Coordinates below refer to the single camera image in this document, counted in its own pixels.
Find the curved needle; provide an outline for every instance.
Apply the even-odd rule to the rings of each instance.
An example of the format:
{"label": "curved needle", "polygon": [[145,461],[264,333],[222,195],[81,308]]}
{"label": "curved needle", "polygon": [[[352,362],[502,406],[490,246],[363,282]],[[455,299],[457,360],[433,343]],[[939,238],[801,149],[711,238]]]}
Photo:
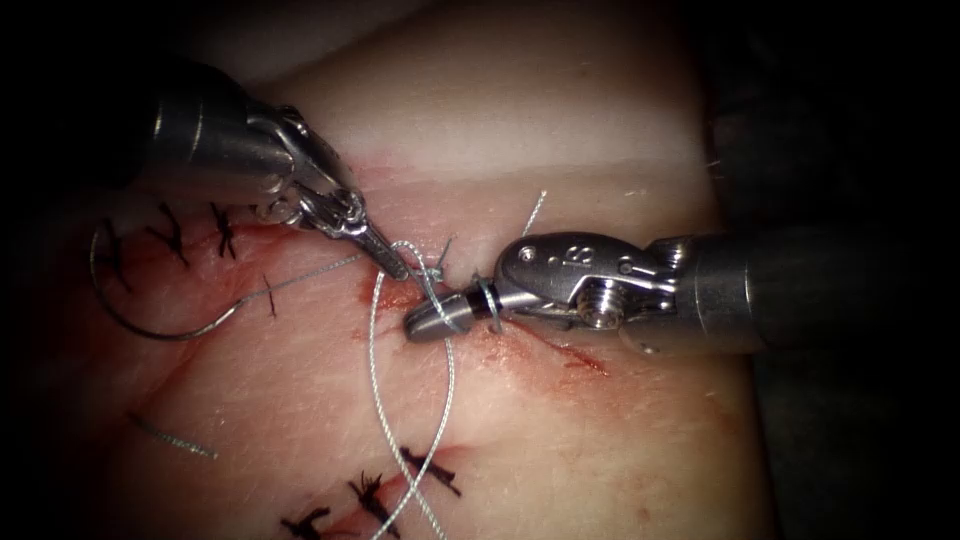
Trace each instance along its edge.
{"label": "curved needle", "polygon": [[248,294],[247,296],[244,296],[238,299],[236,302],[234,302],[233,305],[228,307],[223,313],[218,315],[214,320],[210,321],[209,323],[195,330],[190,330],[188,332],[182,332],[179,334],[162,334],[160,332],[153,332],[145,328],[142,328],[140,326],[137,326],[136,324],[124,318],[123,315],[117,312],[117,310],[114,309],[112,305],[110,305],[110,302],[107,300],[107,296],[103,293],[103,289],[100,288],[100,281],[97,279],[96,250],[97,250],[97,241],[99,240],[99,238],[100,238],[99,228],[94,229],[93,238],[91,238],[90,240],[90,280],[93,282],[93,290],[97,295],[97,299],[100,301],[100,305],[103,306],[103,309],[105,309],[107,313],[113,318],[113,320],[115,320],[120,326],[126,328],[127,330],[133,332],[134,334],[137,334],[138,336],[143,336],[148,339],[155,339],[157,341],[187,341],[190,339],[198,338],[206,334],[207,332],[210,332],[211,330],[217,328],[221,324],[223,324],[224,321],[226,321],[234,313],[236,313],[236,311],[240,308],[240,306],[242,306],[243,304],[246,304],[249,300],[253,300],[254,298],[260,295],[267,294],[271,291],[281,289],[288,285],[292,285],[294,283],[297,283],[298,281],[302,281],[304,279],[313,277],[315,275],[328,272],[330,270],[333,270],[334,268],[339,268],[345,264],[351,263],[360,258],[360,255],[353,255],[352,257],[347,257],[346,259],[339,260],[331,265],[324,266],[323,268],[318,268],[317,270],[314,270],[302,276],[298,276],[293,279],[284,281],[283,283],[279,283],[277,285],[274,285],[273,287],[269,287],[267,289],[259,290],[254,293]]}

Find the blood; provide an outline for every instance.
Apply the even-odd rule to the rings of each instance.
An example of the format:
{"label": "blood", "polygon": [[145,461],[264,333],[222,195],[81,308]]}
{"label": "blood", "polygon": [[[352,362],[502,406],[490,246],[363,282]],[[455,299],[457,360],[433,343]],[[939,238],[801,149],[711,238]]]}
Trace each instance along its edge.
{"label": "blood", "polygon": [[[373,287],[377,282],[377,269],[370,268],[369,273],[357,283],[357,299],[365,306],[369,306],[373,300]],[[442,283],[435,285],[438,293],[449,290]],[[384,311],[409,311],[415,308],[426,297],[420,286],[413,278],[406,281],[394,281],[384,278],[383,286],[380,288],[380,302],[377,309]]]}
{"label": "blood", "polygon": [[589,354],[587,354],[587,353],[585,353],[585,352],[583,352],[583,351],[581,351],[581,350],[575,349],[575,348],[573,348],[573,347],[564,347],[564,346],[561,346],[561,345],[557,345],[557,344],[555,344],[555,343],[550,343],[549,341],[547,341],[546,339],[544,339],[543,337],[541,337],[539,334],[537,334],[537,333],[534,332],[533,330],[527,328],[526,326],[524,326],[524,325],[522,325],[522,324],[520,324],[520,323],[513,322],[513,321],[508,321],[508,324],[510,324],[511,326],[513,326],[514,328],[516,328],[517,330],[520,330],[520,331],[523,332],[524,334],[527,334],[528,336],[532,336],[532,337],[536,338],[538,341],[540,341],[540,342],[543,343],[544,345],[550,347],[550,348],[553,349],[554,351],[557,351],[558,353],[560,353],[560,354],[562,354],[562,355],[564,355],[564,356],[573,357],[573,358],[576,359],[575,362],[567,362],[567,363],[563,364],[563,367],[565,367],[565,368],[588,368],[588,369],[591,369],[591,370],[593,370],[593,371],[596,371],[597,373],[599,373],[600,375],[603,375],[604,377],[609,377],[609,376],[610,376],[610,373],[607,372],[607,369],[606,369],[606,367],[604,367],[603,362],[601,362],[600,360],[597,360],[597,359],[594,358],[593,356],[591,356],[591,355],[589,355]]}

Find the white suture thread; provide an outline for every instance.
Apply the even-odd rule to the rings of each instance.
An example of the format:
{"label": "white suture thread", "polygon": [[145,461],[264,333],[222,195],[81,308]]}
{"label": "white suture thread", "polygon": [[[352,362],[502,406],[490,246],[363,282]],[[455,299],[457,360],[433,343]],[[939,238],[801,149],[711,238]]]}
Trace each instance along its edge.
{"label": "white suture thread", "polygon": [[[543,200],[546,197],[547,191],[541,190],[540,197],[537,198],[537,204],[534,205],[533,211],[530,213],[530,217],[527,219],[527,224],[523,228],[523,233],[520,236],[526,236],[527,233],[530,232],[530,227],[533,226],[533,222],[537,218],[537,214],[540,212],[540,207],[543,206]],[[450,240],[447,240],[447,245],[443,250],[443,254],[440,256],[438,266],[440,262],[443,261],[443,258],[447,254],[447,250],[450,248]],[[437,314],[440,315],[440,318],[443,320],[444,324],[459,334],[466,333],[465,330],[454,323],[450,319],[449,315],[444,312],[443,306],[440,304],[440,300],[433,291],[433,282],[437,279],[437,277],[443,276],[442,270],[431,271],[431,269],[427,267],[420,250],[418,250],[412,242],[399,240],[394,242],[391,247],[394,250],[399,247],[404,247],[413,253],[413,256],[416,257],[417,263],[420,265],[421,269],[419,272],[414,272],[414,276],[416,276],[414,279],[417,281],[417,284],[420,285],[420,288],[423,289],[423,292],[430,299],[430,302],[433,303],[433,307],[437,310]],[[445,539],[447,535],[440,528],[440,523],[437,521],[437,517],[430,508],[430,504],[423,497],[423,494],[420,493],[418,486],[420,485],[420,481],[423,480],[423,476],[427,473],[430,463],[433,461],[433,455],[440,446],[440,439],[443,436],[444,429],[447,427],[447,420],[450,418],[450,406],[453,403],[454,388],[453,343],[450,341],[450,338],[445,338],[443,340],[443,347],[447,354],[447,399],[443,405],[443,415],[440,417],[440,424],[437,426],[437,434],[433,438],[433,444],[430,445],[430,450],[424,457],[423,465],[420,466],[420,472],[417,473],[416,478],[413,478],[410,474],[410,471],[407,470],[406,462],[403,459],[403,455],[400,454],[400,448],[397,446],[397,439],[394,437],[393,431],[390,429],[390,425],[387,422],[387,413],[383,408],[383,399],[380,397],[380,385],[377,383],[377,361],[376,355],[374,354],[374,335],[377,325],[377,303],[380,300],[380,289],[383,286],[384,277],[385,274],[383,272],[377,273],[377,281],[373,286],[373,298],[370,301],[370,326],[368,328],[370,340],[367,348],[367,356],[370,362],[370,385],[373,388],[373,401],[377,410],[377,416],[380,418],[380,427],[383,429],[383,435],[386,437],[387,445],[390,447],[390,451],[393,453],[393,459],[397,462],[397,465],[399,465],[400,471],[403,473],[403,477],[407,480],[409,487],[407,488],[407,492],[404,493],[403,497],[397,503],[397,507],[390,514],[390,517],[383,522],[377,532],[370,537],[370,540],[377,540],[383,536],[387,532],[387,529],[390,527],[390,525],[396,521],[397,517],[400,515],[400,512],[403,511],[407,503],[410,502],[410,498],[414,496],[417,498],[417,502],[420,504],[420,508],[423,510],[423,514],[430,523],[430,526],[433,528],[433,531],[437,534],[437,538]],[[500,324],[499,312],[496,309],[496,302],[493,298],[493,294],[490,292],[490,287],[488,286],[486,280],[479,275],[475,274],[474,280],[483,291],[483,294],[487,299],[487,304],[490,307],[490,312],[493,314],[494,331],[497,333],[502,333],[503,327]]]}
{"label": "white suture thread", "polygon": [[359,259],[360,257],[361,257],[360,254],[351,255],[351,256],[347,257],[346,259],[340,259],[339,261],[337,261],[337,262],[335,262],[335,263],[328,264],[327,266],[324,266],[324,267],[322,267],[322,268],[317,268],[316,270],[307,272],[306,274],[303,274],[302,276],[297,276],[297,277],[295,277],[295,278],[290,278],[290,279],[288,279],[288,280],[286,280],[286,281],[282,281],[282,282],[280,282],[280,283],[277,283],[276,285],[273,285],[273,286],[271,286],[271,287],[267,287],[266,289],[261,289],[261,290],[256,291],[256,292],[252,292],[252,293],[244,296],[244,297],[241,298],[240,300],[243,301],[243,302],[247,302],[248,300],[253,300],[254,298],[256,298],[256,297],[258,297],[258,296],[262,296],[262,295],[264,295],[264,294],[273,292],[273,291],[275,291],[275,290],[277,290],[277,289],[282,289],[282,288],[284,288],[284,287],[293,285],[294,283],[298,283],[298,282],[303,281],[303,280],[305,280],[305,279],[310,279],[310,278],[312,278],[312,277],[314,277],[314,276],[318,276],[318,275],[323,274],[323,273],[325,273],[325,272],[329,272],[330,270],[335,270],[335,269],[337,269],[337,268],[340,268],[341,266],[344,266],[344,265],[346,265],[346,264],[350,264],[350,263],[352,263],[353,261]]}
{"label": "white suture thread", "polygon": [[523,227],[523,232],[520,233],[521,237],[527,235],[530,232],[530,227],[533,227],[533,220],[537,219],[537,214],[540,212],[540,207],[543,206],[543,200],[547,198],[547,190],[540,190],[540,197],[537,198],[537,204],[533,207],[533,212],[530,212],[530,218],[527,219],[527,224]]}
{"label": "white suture thread", "polygon": [[500,310],[497,309],[497,301],[493,299],[493,292],[490,291],[490,281],[480,277],[480,274],[473,274],[473,281],[483,291],[483,296],[487,299],[487,309],[490,310],[490,317],[493,318],[493,332],[495,334],[503,333],[503,325],[500,324]]}
{"label": "white suture thread", "polygon": [[[412,243],[401,240],[394,242],[391,247],[393,247],[393,249],[397,249],[398,247],[405,247],[409,249],[413,253],[413,256],[416,257],[420,268],[427,268],[423,259],[423,255],[420,254],[420,251]],[[447,420],[450,417],[450,406],[453,403],[454,388],[453,343],[450,341],[450,338],[443,340],[444,348],[447,353],[447,399],[443,406],[443,415],[440,417],[440,424],[437,426],[437,433],[434,436],[433,444],[430,445],[430,450],[427,452],[426,457],[424,457],[424,462],[420,467],[420,472],[417,474],[416,478],[413,478],[410,474],[410,471],[407,470],[406,462],[403,459],[403,455],[400,454],[400,448],[397,446],[396,437],[394,437],[393,431],[390,429],[389,423],[387,422],[387,414],[383,408],[383,399],[380,397],[380,385],[377,383],[377,364],[376,356],[374,354],[374,335],[376,331],[377,302],[380,300],[380,289],[383,286],[384,276],[385,274],[383,272],[379,272],[377,274],[377,281],[373,286],[373,298],[370,302],[370,326],[368,329],[370,341],[367,349],[367,355],[370,362],[370,384],[373,388],[373,400],[377,410],[377,416],[380,419],[380,427],[383,429],[384,437],[387,439],[387,445],[390,447],[390,451],[393,453],[393,458],[397,462],[397,465],[400,466],[400,471],[407,480],[409,488],[397,503],[397,507],[390,514],[390,517],[387,518],[387,520],[380,526],[380,529],[378,529],[377,532],[370,537],[370,540],[377,540],[383,536],[390,525],[396,521],[397,517],[400,515],[400,512],[403,511],[403,508],[410,501],[410,498],[414,496],[417,498],[417,502],[420,504],[420,508],[423,510],[424,516],[427,518],[427,521],[430,523],[433,531],[437,534],[437,537],[445,539],[447,535],[440,528],[440,523],[437,521],[433,510],[431,510],[430,504],[423,497],[423,494],[420,493],[418,486],[420,485],[420,481],[423,479],[423,476],[427,473],[431,461],[433,461],[433,455],[436,453],[437,447],[440,446],[440,439],[443,436],[443,431],[447,426]],[[417,283],[430,298],[430,301],[433,302],[433,305],[440,314],[440,317],[454,330],[463,332],[463,330],[460,330],[459,327],[457,327],[457,325],[450,320],[449,316],[444,313],[443,306],[440,305],[440,301],[437,299],[436,293],[433,292],[431,273],[424,272],[422,278],[422,281],[418,279]]]}

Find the screw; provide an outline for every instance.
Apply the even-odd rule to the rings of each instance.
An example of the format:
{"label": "screw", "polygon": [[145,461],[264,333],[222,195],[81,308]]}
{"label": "screw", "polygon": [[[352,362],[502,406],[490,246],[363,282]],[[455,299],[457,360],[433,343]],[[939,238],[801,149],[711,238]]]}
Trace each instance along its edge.
{"label": "screw", "polygon": [[520,248],[520,260],[523,262],[530,262],[537,256],[537,248],[533,246],[525,246]]}

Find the black suture stitch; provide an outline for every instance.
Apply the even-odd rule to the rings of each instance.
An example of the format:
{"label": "black suture stitch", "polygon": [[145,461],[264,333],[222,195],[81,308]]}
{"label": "black suture stitch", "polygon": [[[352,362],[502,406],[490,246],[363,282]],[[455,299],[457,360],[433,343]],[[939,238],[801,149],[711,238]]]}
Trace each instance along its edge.
{"label": "black suture stitch", "polygon": [[[267,281],[267,275],[266,275],[266,274],[260,274],[260,275],[263,276],[263,283],[264,283],[264,285],[267,286],[267,289],[270,289],[270,282]],[[270,299],[270,316],[273,317],[274,319],[276,319],[276,318],[277,318],[277,305],[273,302],[273,291],[267,290],[267,298]]]}
{"label": "black suture stitch", "polygon": [[[410,453],[410,449],[407,448],[406,446],[400,447],[400,455],[403,456],[403,459],[405,459],[407,463],[410,463],[411,465],[416,467],[417,471],[423,468],[423,463],[427,460],[426,456],[423,456],[423,457],[414,456],[413,454]],[[439,480],[441,484],[450,488],[450,491],[452,491],[453,494],[456,495],[457,497],[460,497],[461,495],[463,495],[459,489],[453,486],[453,479],[457,477],[457,473],[448,471],[431,461],[430,465],[427,466],[427,474],[433,475],[433,477]]]}
{"label": "black suture stitch", "polygon": [[280,524],[287,529],[290,529],[290,534],[292,534],[294,538],[303,538],[304,540],[323,540],[323,537],[320,536],[320,533],[313,528],[313,520],[322,518],[329,514],[330,509],[324,506],[315,509],[313,512],[310,512],[307,514],[307,517],[301,519],[298,523],[281,519]]}
{"label": "black suture stitch", "polygon": [[220,231],[220,258],[223,258],[224,250],[229,249],[230,258],[237,260],[237,252],[233,250],[233,229],[230,228],[227,211],[217,210],[217,205],[213,203],[210,203],[210,209],[213,210],[213,217],[217,220],[217,230]]}
{"label": "black suture stitch", "polygon": [[127,283],[127,278],[123,275],[123,258],[120,255],[120,247],[122,246],[123,241],[119,236],[117,236],[117,231],[113,228],[113,222],[110,221],[110,218],[104,218],[103,228],[106,229],[107,239],[110,241],[110,255],[97,255],[95,260],[98,262],[111,263],[113,266],[113,273],[116,274],[117,279],[120,280],[123,288],[126,289],[128,293],[132,293],[133,288],[130,287],[130,284]]}
{"label": "black suture stitch", "polygon": [[[363,507],[367,513],[372,514],[380,520],[380,523],[386,523],[387,520],[390,519],[390,513],[387,512],[383,503],[377,498],[377,490],[380,489],[380,478],[382,476],[382,474],[379,474],[376,478],[371,479],[367,478],[363,471],[360,471],[360,486],[363,489],[358,488],[352,481],[347,482],[347,484],[353,489],[354,493],[357,494],[357,500],[360,502],[360,506]],[[392,534],[397,540],[400,539],[400,532],[397,530],[395,524],[387,527],[387,532]]]}
{"label": "black suture stitch", "polygon": [[163,243],[167,244],[167,247],[170,248],[170,251],[176,253],[177,257],[180,257],[180,260],[183,261],[183,266],[190,268],[190,262],[187,261],[187,258],[183,255],[183,231],[180,228],[180,224],[177,222],[177,218],[173,217],[173,212],[170,210],[170,207],[167,206],[167,203],[160,203],[158,208],[160,209],[160,212],[162,212],[163,215],[167,216],[167,219],[170,220],[170,227],[173,229],[173,236],[168,238],[153,227],[147,227],[147,232],[156,236],[163,241]]}

